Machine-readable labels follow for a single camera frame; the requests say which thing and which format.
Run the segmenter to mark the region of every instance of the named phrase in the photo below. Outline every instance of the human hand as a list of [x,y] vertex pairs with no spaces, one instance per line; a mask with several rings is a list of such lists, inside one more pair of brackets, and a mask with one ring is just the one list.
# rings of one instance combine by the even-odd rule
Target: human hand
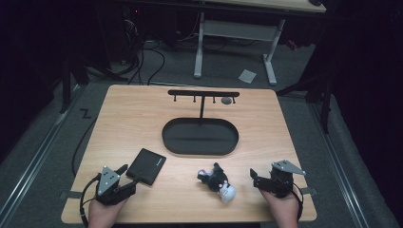
[[296,228],[298,201],[295,196],[290,193],[285,198],[277,198],[272,193],[260,190],[264,199],[270,207],[270,212],[276,220],[279,228]]
[[92,200],[88,210],[88,228],[112,227],[127,200],[116,205],[103,205],[96,199]]

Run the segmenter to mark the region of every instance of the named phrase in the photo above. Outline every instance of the black oval tray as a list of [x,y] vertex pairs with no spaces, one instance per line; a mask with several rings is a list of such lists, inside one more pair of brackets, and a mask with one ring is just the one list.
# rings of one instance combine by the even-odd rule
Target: black oval tray
[[176,154],[226,155],[238,139],[237,128],[222,119],[177,118],[163,127],[163,144]]

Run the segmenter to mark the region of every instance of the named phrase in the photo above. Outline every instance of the desk leg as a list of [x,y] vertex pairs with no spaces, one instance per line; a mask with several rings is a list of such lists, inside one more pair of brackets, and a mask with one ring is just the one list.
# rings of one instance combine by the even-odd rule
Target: desk leg
[[195,78],[200,78],[202,76],[202,38],[204,35],[204,12],[201,12],[201,21],[199,27],[199,45],[198,52],[196,53],[196,63],[195,63]]
[[284,23],[285,23],[285,19],[281,19],[279,21],[278,27],[276,29],[276,32],[275,32],[275,35],[274,35],[274,38],[272,41],[272,46],[270,48],[270,51],[268,54],[263,55],[263,61],[264,61],[264,65],[266,66],[267,77],[269,78],[269,84],[271,86],[275,86],[277,84],[276,75],[275,75],[275,72],[274,72],[273,66],[272,66],[272,58],[275,53],[276,46],[278,44],[279,36],[281,35],[282,28],[284,27]]

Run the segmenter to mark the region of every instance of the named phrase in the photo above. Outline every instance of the gray carpet floor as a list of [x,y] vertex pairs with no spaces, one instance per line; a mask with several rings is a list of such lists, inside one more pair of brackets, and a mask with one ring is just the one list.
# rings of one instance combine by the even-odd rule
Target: gray carpet floor
[[[203,75],[193,78],[195,46],[182,43],[175,48],[157,43],[147,44],[153,50],[144,51],[144,67],[141,80],[136,77],[132,85],[146,84],[148,77],[163,63],[152,85],[188,85],[217,87],[268,88],[280,90],[296,83],[315,46],[291,50],[278,46],[273,59],[278,85],[269,86],[261,55],[267,44],[252,46],[236,44],[222,46],[217,42],[206,44]],[[114,65],[114,70],[123,66]],[[239,79],[245,70],[257,73],[251,84]],[[67,192],[73,181],[73,171],[77,170],[90,137],[92,122],[97,117],[110,85],[124,84],[106,77],[90,76],[90,83],[81,86],[75,94],[76,102],[63,116],[64,121],[54,137],[53,143],[38,165],[38,172],[29,179],[28,191],[15,207],[7,222],[7,227],[83,227],[82,224],[64,224],[60,216],[66,203]],[[5,205],[19,180],[24,177],[27,167],[37,154],[47,133],[61,118],[62,88],[55,90],[55,99],[32,121],[20,142],[0,165],[0,205]],[[317,219],[301,222],[300,227],[356,227],[351,208],[346,203],[337,180],[336,171],[328,150],[331,146],[339,158],[342,168],[354,190],[356,200],[370,227],[398,227],[393,214],[386,206],[365,164],[360,159],[347,126],[343,122],[335,99],[332,99],[329,119],[329,135],[324,135],[317,125],[315,110],[320,104],[306,104],[304,92],[293,92],[278,97],[287,126],[295,145],[302,168],[307,172],[308,185],[317,190],[313,196],[317,209]],[[273,222],[263,222],[260,227],[276,227]]]

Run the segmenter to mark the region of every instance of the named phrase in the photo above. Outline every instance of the wooden tabletop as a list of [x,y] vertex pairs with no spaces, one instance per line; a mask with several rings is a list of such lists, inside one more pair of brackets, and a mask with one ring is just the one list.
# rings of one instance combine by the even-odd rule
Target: wooden tabletop
[[204,0],[204,2],[214,2],[221,4],[235,4],[247,7],[260,7],[278,10],[295,10],[305,12],[325,12],[322,5],[314,6],[308,0]]
[[[167,94],[169,89],[239,92],[235,104],[222,104],[218,98],[213,104],[212,98],[206,98],[204,107],[205,118],[225,119],[237,128],[240,139],[234,151],[215,157],[179,156],[167,150],[162,138],[165,124],[178,117],[199,117],[201,107],[201,98],[194,103],[193,97],[177,97],[174,102]],[[118,169],[131,164],[142,148],[166,156],[166,162],[152,186],[137,184],[137,193],[118,218],[121,223],[273,220],[259,190],[253,187],[249,169],[269,178],[272,162],[288,160],[300,167],[273,90],[113,85],[106,94],[71,190],[82,192],[104,165]],[[238,191],[226,204],[197,179],[199,169],[209,171],[214,162],[219,163]],[[299,187],[306,187],[303,176],[294,175],[294,179]],[[120,184],[129,182],[122,175]],[[95,185],[89,187],[87,199],[94,196]],[[314,220],[317,212],[312,198],[305,195],[304,199],[301,220]],[[78,199],[67,200],[62,221],[81,223]]]

